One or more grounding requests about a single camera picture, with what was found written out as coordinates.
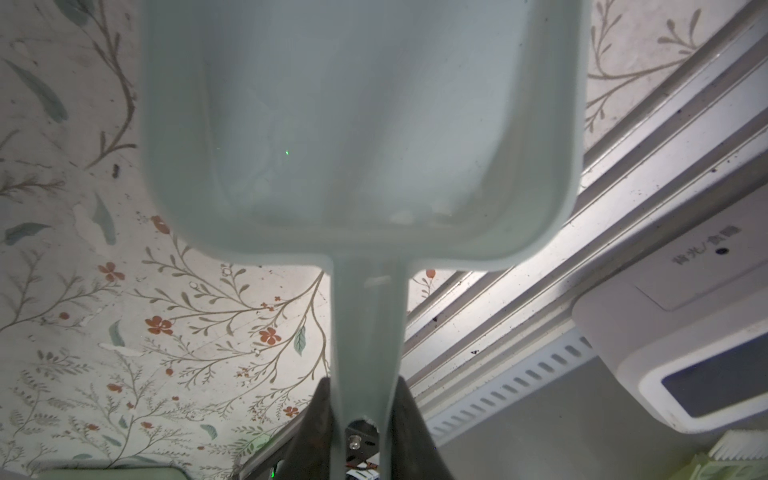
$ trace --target screw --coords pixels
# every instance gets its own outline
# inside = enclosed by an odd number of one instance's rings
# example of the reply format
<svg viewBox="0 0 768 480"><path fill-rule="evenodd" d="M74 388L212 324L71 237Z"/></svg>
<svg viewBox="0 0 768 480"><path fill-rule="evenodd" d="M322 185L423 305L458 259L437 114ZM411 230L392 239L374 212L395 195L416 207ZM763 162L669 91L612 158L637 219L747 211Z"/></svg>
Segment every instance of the screw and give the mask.
<svg viewBox="0 0 768 480"><path fill-rule="evenodd" d="M350 450L360 450L360 445L362 444L362 439L360 438L360 435L351 435L349 437L349 449Z"/></svg>

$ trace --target metal frame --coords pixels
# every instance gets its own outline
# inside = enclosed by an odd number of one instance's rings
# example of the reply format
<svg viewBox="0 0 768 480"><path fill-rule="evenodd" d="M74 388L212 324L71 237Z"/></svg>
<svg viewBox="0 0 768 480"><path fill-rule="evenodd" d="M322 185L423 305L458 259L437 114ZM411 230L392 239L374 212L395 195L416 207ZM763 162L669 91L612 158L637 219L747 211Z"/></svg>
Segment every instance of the metal frame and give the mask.
<svg viewBox="0 0 768 480"><path fill-rule="evenodd" d="M457 272L409 315L401 374L430 431L467 399L501 393L542 349L580 338L570 311L584 291L768 182L767 151L768 0L753 0L586 152L576 208L541 252L503 272ZM439 444L487 415L463 418Z"/></svg>

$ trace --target white electronic device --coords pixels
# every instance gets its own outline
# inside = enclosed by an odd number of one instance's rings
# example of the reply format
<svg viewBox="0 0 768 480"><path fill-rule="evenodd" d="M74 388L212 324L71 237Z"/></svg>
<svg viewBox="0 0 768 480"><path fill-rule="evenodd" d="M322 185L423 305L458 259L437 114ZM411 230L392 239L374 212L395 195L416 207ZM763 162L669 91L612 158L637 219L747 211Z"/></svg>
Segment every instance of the white electronic device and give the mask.
<svg viewBox="0 0 768 480"><path fill-rule="evenodd" d="M573 320L678 432L767 410L768 186L586 293Z"/></svg>

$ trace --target white bristles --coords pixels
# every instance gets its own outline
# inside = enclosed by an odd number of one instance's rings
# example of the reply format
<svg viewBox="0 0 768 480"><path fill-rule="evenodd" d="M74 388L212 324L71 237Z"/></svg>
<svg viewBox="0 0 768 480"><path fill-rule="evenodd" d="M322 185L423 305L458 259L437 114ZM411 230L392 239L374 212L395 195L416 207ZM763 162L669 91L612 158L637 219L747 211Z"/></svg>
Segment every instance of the white bristles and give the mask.
<svg viewBox="0 0 768 480"><path fill-rule="evenodd" d="M710 450L713 460L768 458L768 430L728 430Z"/></svg>

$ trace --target green plastic object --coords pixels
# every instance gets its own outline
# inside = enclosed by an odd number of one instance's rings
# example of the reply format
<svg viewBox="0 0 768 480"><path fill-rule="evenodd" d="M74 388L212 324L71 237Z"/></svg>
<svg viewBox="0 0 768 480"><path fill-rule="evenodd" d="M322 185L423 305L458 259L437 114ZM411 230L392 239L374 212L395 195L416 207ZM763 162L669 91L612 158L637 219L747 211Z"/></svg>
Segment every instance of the green plastic object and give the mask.
<svg viewBox="0 0 768 480"><path fill-rule="evenodd" d="M407 285L500 270L568 218L588 0L145 0L142 154L164 219L235 263L331 274L332 472L387 428Z"/></svg>
<svg viewBox="0 0 768 480"><path fill-rule="evenodd" d="M97 470L91 468L46 470L38 480L189 480L176 468L120 468Z"/></svg>
<svg viewBox="0 0 768 480"><path fill-rule="evenodd" d="M760 460L713 460L697 454L670 480L755 480L768 475L768 458Z"/></svg>

